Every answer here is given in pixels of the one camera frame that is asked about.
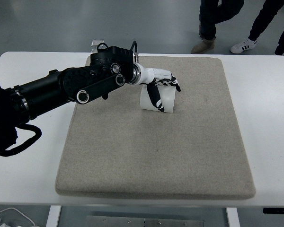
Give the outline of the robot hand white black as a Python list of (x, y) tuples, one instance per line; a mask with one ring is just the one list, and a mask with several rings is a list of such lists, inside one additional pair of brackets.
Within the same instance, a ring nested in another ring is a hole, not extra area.
[(141, 68), (142, 85), (140, 107), (145, 110), (172, 113), (174, 109), (176, 91), (181, 88), (177, 79), (168, 70), (155, 68)]

